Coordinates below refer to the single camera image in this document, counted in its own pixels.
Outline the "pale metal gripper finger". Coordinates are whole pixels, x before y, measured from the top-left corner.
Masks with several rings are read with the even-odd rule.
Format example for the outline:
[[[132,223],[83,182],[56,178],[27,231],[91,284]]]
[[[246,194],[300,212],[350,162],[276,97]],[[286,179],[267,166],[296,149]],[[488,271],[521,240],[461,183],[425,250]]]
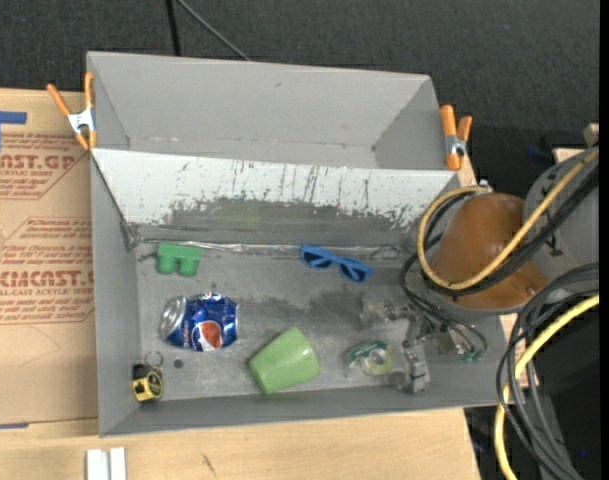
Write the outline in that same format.
[[[363,330],[397,319],[393,301],[385,298],[364,296],[359,320]]]
[[[424,391],[430,383],[430,374],[423,349],[421,347],[405,349],[403,365],[403,370],[392,373],[392,384],[398,390],[412,395]]]

